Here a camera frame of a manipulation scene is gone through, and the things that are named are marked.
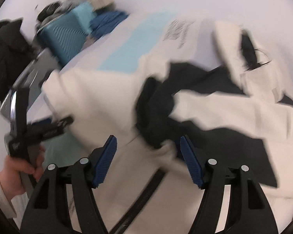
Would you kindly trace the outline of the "left hand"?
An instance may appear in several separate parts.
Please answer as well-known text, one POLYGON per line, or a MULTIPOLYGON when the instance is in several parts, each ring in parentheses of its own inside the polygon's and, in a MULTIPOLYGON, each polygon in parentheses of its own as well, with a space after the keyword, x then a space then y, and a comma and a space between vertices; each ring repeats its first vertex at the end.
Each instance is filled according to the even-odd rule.
POLYGON ((39 147, 39 155, 36 159, 36 166, 33 167, 24 159, 7 156, 4 160, 4 167, 0 171, 0 185, 10 201, 17 195, 25 193, 25 188, 21 182, 21 173, 32 175, 36 181, 39 181, 44 173, 42 164, 44 163, 44 146, 39 147))

